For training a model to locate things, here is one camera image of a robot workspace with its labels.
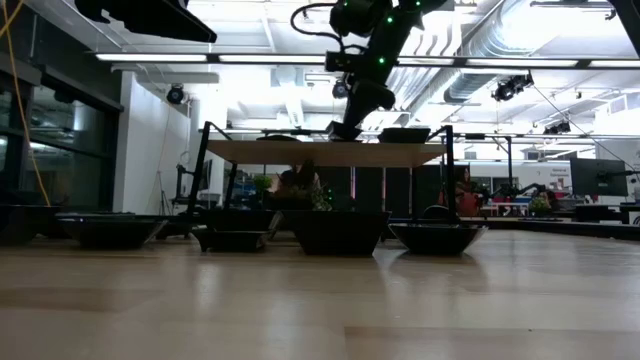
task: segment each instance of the wooden floor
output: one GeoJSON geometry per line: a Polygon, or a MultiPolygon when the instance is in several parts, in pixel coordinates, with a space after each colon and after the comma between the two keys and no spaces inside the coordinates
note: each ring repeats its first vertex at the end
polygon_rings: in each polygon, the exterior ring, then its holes
{"type": "Polygon", "coordinates": [[[0,359],[640,358],[640,243],[492,231],[456,259],[0,249],[0,359]]]}

